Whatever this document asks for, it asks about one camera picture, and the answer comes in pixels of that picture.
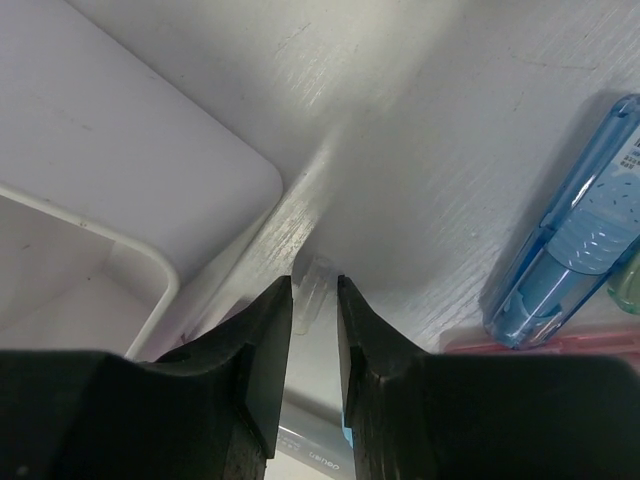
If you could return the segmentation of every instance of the white desk surface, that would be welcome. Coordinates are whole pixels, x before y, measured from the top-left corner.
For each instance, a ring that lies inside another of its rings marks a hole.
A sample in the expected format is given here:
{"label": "white desk surface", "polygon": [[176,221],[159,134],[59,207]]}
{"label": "white desk surface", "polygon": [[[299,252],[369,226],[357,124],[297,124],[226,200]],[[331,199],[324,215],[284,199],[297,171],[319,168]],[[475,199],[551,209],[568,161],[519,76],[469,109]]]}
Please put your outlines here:
{"label": "white desk surface", "polygon": [[[428,350],[480,323],[499,260],[640,91],[635,0],[69,1],[282,173],[222,294],[289,273],[306,243]],[[623,314],[599,295],[578,316]],[[327,304],[287,389],[338,410],[335,331]]]}

